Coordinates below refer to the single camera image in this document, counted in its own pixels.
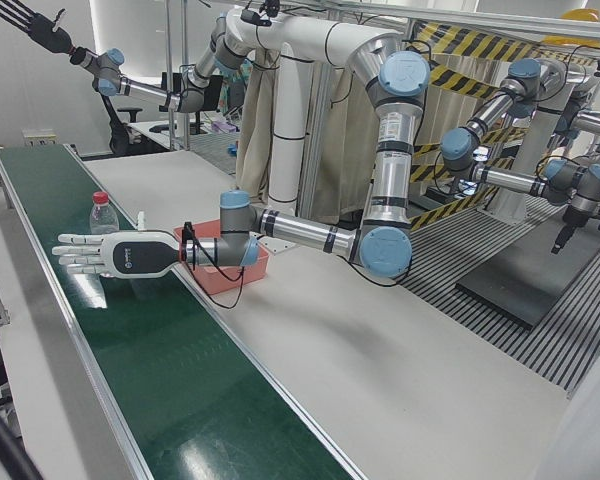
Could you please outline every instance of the bottle cap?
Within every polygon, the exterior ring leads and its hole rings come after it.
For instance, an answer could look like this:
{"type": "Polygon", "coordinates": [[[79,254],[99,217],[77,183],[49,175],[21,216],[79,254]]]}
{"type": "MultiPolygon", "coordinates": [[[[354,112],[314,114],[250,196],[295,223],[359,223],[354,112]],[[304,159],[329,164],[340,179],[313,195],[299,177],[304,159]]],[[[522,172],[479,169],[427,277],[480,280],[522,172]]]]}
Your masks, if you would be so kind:
{"type": "Polygon", "coordinates": [[[103,205],[109,203],[109,194],[107,192],[96,192],[93,194],[93,203],[103,205]]]}

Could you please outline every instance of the robot finger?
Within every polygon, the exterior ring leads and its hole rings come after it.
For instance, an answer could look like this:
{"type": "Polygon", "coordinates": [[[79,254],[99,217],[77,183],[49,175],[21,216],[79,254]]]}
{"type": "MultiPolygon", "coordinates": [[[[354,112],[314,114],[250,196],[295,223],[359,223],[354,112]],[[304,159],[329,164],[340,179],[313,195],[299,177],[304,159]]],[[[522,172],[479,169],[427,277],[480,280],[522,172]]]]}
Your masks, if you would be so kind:
{"type": "Polygon", "coordinates": [[[60,263],[60,265],[104,265],[102,257],[99,255],[63,255],[58,260],[58,263],[60,263]]]}
{"type": "Polygon", "coordinates": [[[104,265],[68,265],[67,273],[77,275],[81,273],[109,273],[104,265]]]}
{"type": "Polygon", "coordinates": [[[100,245],[103,240],[104,235],[74,235],[73,233],[58,235],[59,242],[73,245],[100,245]]]}
{"type": "Polygon", "coordinates": [[[100,255],[100,247],[59,246],[51,249],[53,255],[100,255]]]}

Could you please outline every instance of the yellow hard hat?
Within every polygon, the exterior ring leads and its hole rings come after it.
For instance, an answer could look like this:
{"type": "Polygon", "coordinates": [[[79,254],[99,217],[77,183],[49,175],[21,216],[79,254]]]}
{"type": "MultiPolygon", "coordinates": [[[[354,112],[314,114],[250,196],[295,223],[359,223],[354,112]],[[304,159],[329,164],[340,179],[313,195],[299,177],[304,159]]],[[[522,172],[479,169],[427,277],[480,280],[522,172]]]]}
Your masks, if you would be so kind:
{"type": "MultiPolygon", "coordinates": [[[[563,20],[581,20],[583,22],[599,22],[600,11],[595,8],[576,8],[575,10],[569,10],[564,15],[560,16],[563,20]]],[[[586,45],[587,47],[598,47],[600,48],[600,40],[592,40],[589,38],[575,38],[575,37],[559,37],[549,35],[544,37],[542,43],[549,45],[586,45]]]]}

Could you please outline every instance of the humanoid robot hand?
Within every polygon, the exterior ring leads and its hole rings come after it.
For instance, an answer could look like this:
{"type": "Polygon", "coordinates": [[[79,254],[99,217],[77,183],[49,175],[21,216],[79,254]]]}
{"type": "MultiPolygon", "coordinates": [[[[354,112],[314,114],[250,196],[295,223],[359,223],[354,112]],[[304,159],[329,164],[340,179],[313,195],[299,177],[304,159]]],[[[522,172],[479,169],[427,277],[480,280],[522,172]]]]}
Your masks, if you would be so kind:
{"type": "Polygon", "coordinates": [[[167,232],[122,231],[103,235],[62,234],[54,247],[60,265],[72,274],[109,274],[118,278],[156,278],[180,261],[180,243],[167,232]]]}
{"type": "Polygon", "coordinates": [[[63,8],[52,21],[20,0],[0,0],[0,18],[22,30],[51,53],[71,53],[73,50],[71,37],[59,27],[64,13],[63,8]]]}

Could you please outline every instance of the beige curtain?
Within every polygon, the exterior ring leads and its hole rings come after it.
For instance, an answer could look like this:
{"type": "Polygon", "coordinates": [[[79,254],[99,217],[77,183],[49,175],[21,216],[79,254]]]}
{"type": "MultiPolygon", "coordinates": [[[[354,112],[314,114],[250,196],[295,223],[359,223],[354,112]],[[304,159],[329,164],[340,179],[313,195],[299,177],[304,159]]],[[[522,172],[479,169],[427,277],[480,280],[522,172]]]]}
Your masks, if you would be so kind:
{"type": "MultiPolygon", "coordinates": [[[[257,52],[260,65],[270,65],[273,55],[257,52]]],[[[450,68],[483,81],[492,81],[497,62],[440,55],[436,60],[450,68]]],[[[314,86],[320,69],[314,71],[314,86]]],[[[378,139],[378,118],[364,86],[351,74],[336,69],[332,76],[331,102],[325,122],[325,135],[312,218],[337,223],[340,216],[362,209],[369,189],[378,139]]],[[[271,156],[271,133],[275,99],[275,71],[254,69],[247,90],[242,120],[236,180],[255,199],[266,200],[267,172],[271,156]]],[[[479,101],[453,92],[430,88],[422,131],[416,144],[436,143],[444,132],[463,124],[479,101]]],[[[312,92],[311,108],[315,104],[312,92]]],[[[433,163],[434,155],[420,159],[433,163]]],[[[414,184],[413,193],[424,193],[427,185],[414,184]]]]}
{"type": "Polygon", "coordinates": [[[275,66],[272,65],[276,58],[276,52],[256,50],[242,109],[236,184],[249,192],[252,201],[261,201],[266,196],[276,80],[275,66]]]}

